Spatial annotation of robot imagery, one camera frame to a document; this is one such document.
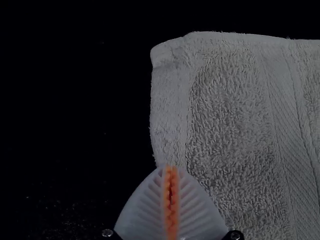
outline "folded towel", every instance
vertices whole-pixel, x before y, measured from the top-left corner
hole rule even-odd
[[[320,239],[320,40],[193,32],[151,50],[157,165],[247,240]]]

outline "gray towel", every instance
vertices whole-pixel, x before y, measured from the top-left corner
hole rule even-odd
[[[320,40],[193,32],[151,51],[157,165],[247,240],[320,240]]]

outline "black background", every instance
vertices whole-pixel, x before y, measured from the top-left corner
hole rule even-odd
[[[66,11],[1,8],[2,206],[10,239],[104,239],[102,230],[114,227],[156,168],[149,133],[155,45],[192,31],[319,38],[317,26],[298,26],[300,19],[155,18],[97,1]]]

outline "screw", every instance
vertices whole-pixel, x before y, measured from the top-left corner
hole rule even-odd
[[[240,238],[241,238],[240,234],[236,231],[231,233],[231,235],[230,235],[231,240],[240,240]]]

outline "orange sensor strip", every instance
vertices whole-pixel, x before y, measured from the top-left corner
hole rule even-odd
[[[164,217],[168,240],[178,235],[178,169],[167,165],[164,176]]]

